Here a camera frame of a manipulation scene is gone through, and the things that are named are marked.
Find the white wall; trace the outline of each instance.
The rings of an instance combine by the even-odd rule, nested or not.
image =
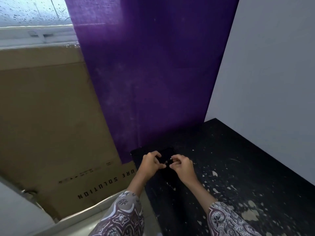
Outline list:
[[[315,0],[240,0],[212,118],[315,185]]]
[[[0,182],[1,235],[32,235],[52,224],[48,214]]]

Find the hand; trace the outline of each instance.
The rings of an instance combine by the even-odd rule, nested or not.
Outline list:
[[[147,155],[143,156],[141,165],[137,173],[143,174],[146,180],[149,180],[158,169],[163,169],[166,167],[165,164],[159,163],[157,157],[161,157],[158,151],[149,152]]]
[[[174,155],[171,158],[173,159],[173,163],[170,164],[169,167],[176,171],[179,179],[186,186],[189,184],[194,184],[195,182],[199,182],[194,171],[192,160],[179,154]]]

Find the window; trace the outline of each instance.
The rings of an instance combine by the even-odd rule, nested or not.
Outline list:
[[[0,0],[0,48],[76,44],[65,0]]]

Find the right hand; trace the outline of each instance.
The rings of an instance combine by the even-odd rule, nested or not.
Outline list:
[[[194,171],[194,165],[192,160],[183,155],[174,155],[171,157],[173,163],[170,164],[170,168],[175,170],[179,179],[187,186],[198,182],[197,176]]]

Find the forearm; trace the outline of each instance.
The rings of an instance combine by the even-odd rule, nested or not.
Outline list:
[[[138,171],[132,181],[130,182],[127,190],[135,193],[138,197],[140,197],[141,192],[147,183],[148,179],[145,174]]]
[[[198,180],[186,183],[185,185],[194,194],[206,214],[208,214],[210,205],[217,202],[217,200],[202,186]]]

